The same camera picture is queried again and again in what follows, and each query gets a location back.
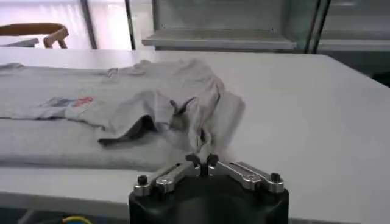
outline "folded gray cloth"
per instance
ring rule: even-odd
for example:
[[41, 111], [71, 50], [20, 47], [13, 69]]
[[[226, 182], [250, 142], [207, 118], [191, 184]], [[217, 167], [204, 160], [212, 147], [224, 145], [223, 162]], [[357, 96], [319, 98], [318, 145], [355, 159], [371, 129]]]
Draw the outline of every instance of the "folded gray cloth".
[[[218, 148], [217, 145], [224, 145], [227, 129], [233, 129], [230, 124], [243, 108], [240, 98], [227, 92], [221, 80], [199, 60], [142, 61], [134, 67], [108, 70], [8, 64], [0, 66], [0, 80], [0, 118], [38, 119], [39, 122], [64, 118], [82, 122], [92, 128], [72, 129], [93, 131], [95, 138], [108, 146], [80, 148], [76, 146], [80, 139], [70, 138], [72, 143], [57, 141], [59, 145], [53, 152], [40, 149], [41, 144], [32, 144], [30, 147], [34, 149], [26, 153], [22, 145], [3, 139], [0, 128], [0, 140], [5, 144], [5, 149], [0, 150], [0, 164], [7, 165], [154, 170], [185, 154], [206, 155]], [[34, 135], [37, 142], [50, 137]], [[107, 150], [112, 149], [110, 145], [117, 147], [128, 142], [135, 145], [142, 142], [143, 146], [129, 147], [127, 153], [126, 147], [121, 147], [120, 153]], [[86, 152], [88, 159], [81, 159]], [[166, 152], [169, 158], [153, 155], [156, 152]]]

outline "tabletop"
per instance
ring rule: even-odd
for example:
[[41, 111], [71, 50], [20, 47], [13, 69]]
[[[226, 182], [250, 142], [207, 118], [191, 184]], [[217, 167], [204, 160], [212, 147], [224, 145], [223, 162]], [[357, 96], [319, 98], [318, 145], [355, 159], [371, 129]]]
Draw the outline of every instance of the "tabletop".
[[[245, 110], [221, 152], [290, 191], [289, 215], [387, 223], [390, 89], [324, 55], [0, 48], [0, 63], [66, 68], [199, 58]], [[130, 170], [0, 168], [0, 205], [127, 217]]]
[[34, 47], [38, 38], [23, 36], [0, 36], [0, 47]]

